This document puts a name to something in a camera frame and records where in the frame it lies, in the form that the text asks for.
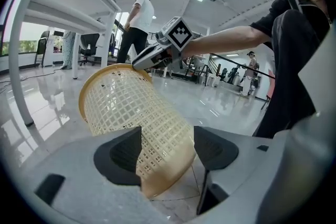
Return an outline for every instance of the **desk leg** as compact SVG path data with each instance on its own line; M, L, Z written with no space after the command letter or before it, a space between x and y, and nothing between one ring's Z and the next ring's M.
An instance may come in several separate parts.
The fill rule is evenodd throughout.
M20 115L26 126L31 126L34 124L34 120L31 117L25 97L23 95L23 90L21 87L20 74L19 74L19 38L22 22L24 20L26 9L30 0L14 0L18 3L16 12L11 13L14 15L12 31L10 32L10 43L8 47L8 67L9 67L9 77L11 78L12 90L14 99L19 109Z
M168 70L168 67L165 67L165 68L164 68L164 71L163 71L163 78L164 78L164 79L166 78L167 70Z
M72 78L78 78L78 49L80 43L80 34L76 33L75 42L74 42L74 50L72 52Z
M109 56L109 47L110 47L110 39L112 35L114 20L117 13L110 13L107 23L106 23L106 31L104 32L104 43L103 43L103 54L101 56L101 68L107 66L107 58Z

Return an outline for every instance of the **wicker basket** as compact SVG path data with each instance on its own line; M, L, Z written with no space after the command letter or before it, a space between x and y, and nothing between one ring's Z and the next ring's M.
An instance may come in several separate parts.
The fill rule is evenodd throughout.
M79 110L94 136L142 127L136 171L147 197L167 190L194 160L193 127L159 96L145 71L128 64L99 70L84 84Z

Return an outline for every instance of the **white desk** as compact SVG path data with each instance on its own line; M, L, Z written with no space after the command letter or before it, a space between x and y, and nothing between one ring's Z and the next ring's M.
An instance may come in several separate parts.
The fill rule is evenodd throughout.
M13 21L8 59L14 98L27 126L34 121L25 103L19 77L18 48L22 22L48 25L77 33L72 61L72 77L77 79L80 35L101 33L104 36L103 47L106 53L101 59L101 66L107 66L112 27L115 16L120 11L113 0L21 0ZM96 21L94 17L98 16L108 16L107 23Z

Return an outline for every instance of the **window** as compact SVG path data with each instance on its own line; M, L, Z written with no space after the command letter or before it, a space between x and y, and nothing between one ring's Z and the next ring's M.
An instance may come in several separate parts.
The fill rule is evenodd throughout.
M12 32L14 16L21 0L7 0L0 14L0 55L8 54L9 39ZM21 39L19 52L34 52L37 47L37 39Z
M63 45L63 35L64 30L60 28L54 29L54 53L62 52L62 45Z
M123 26L125 25L127 18L128 18L129 13L128 12L123 12L123 13L117 13L116 20L119 22L118 25L114 24L113 25L113 30L112 33L114 34L115 38L115 43L116 46L113 49L113 56L117 57L118 51L120 48L121 40L122 40L122 33L123 33Z
M19 53L36 52L37 42L41 37L41 34L48 30L46 25L37 25L31 23L22 23L20 32ZM9 40L8 38L3 40L2 55L8 54Z

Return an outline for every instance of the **black rubber pad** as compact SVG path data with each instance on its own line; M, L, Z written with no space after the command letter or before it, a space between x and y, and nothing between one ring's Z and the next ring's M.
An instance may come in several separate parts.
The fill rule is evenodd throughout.
M38 186L35 194L46 204L51 205L63 185L64 180L65 177L61 175L50 174Z
M194 140L195 150L207 170L224 169L239 153L236 144L200 126L194 127Z
M260 146L257 147L257 149L266 152L268 150L268 146L266 146L266 145L260 145Z
M116 185L141 186L135 174L141 152L141 127L102 144L93 156L99 173Z

